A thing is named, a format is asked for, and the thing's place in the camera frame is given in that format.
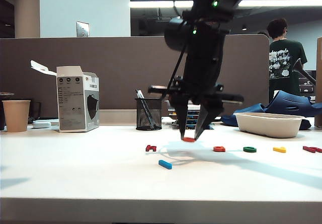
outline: red block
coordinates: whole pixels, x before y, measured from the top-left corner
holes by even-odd
[[[306,151],[309,151],[309,152],[311,152],[311,153],[315,153],[315,149],[314,148],[312,148],[312,147],[307,147],[307,146],[303,146],[303,149],[304,150],[306,150]]]
[[[322,148],[318,148],[318,147],[310,147],[312,149],[314,149],[315,151],[322,153]]]
[[[153,152],[155,152],[156,151],[156,146],[151,146],[151,145],[146,146],[145,151],[149,152],[150,150],[153,150]]]
[[[226,152],[226,149],[223,146],[215,146],[213,147],[215,152]]]
[[[184,137],[182,140],[184,142],[194,142],[194,141],[196,141],[194,138],[191,138],[191,137]]]

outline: paper cup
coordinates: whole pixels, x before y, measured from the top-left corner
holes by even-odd
[[[2,101],[7,132],[27,131],[30,100]]]

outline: black t-shirt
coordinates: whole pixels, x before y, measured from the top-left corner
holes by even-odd
[[[270,44],[269,101],[273,99],[275,90],[283,90],[293,95],[300,94],[299,73],[293,72],[293,66],[299,58],[302,64],[307,62],[300,42],[283,39]]]

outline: blue foam object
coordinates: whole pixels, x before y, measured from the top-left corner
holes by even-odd
[[[168,170],[172,169],[172,164],[170,164],[164,160],[159,160],[159,165],[161,165],[162,167],[165,167]]]
[[[314,117],[322,113],[322,103],[312,104],[307,97],[300,97],[284,91],[279,91],[267,107],[258,103],[253,106],[234,111],[234,113],[237,112],[264,112]],[[235,115],[222,116],[221,121],[230,126],[238,126]],[[302,119],[300,130],[306,130],[310,127],[310,122],[306,119]]]

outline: black mesh pencil holder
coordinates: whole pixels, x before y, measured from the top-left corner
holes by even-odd
[[[136,129],[161,129],[161,100],[155,98],[136,98]]]

